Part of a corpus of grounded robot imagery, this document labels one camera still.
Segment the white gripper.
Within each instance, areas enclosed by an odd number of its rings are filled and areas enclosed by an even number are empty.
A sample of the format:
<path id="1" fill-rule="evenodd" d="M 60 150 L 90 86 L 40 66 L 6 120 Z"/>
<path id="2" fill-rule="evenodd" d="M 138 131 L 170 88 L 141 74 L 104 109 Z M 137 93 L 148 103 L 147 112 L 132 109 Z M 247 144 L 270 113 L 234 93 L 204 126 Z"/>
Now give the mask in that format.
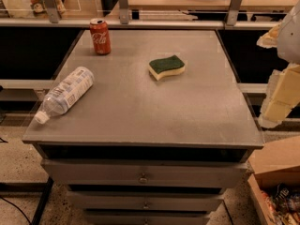
<path id="1" fill-rule="evenodd" d="M 283 71 L 272 72 L 258 118 L 261 127 L 274 128 L 300 103 L 300 1 L 281 25 L 259 37 L 257 45 L 265 49 L 277 47 L 277 55 L 290 63 Z"/>

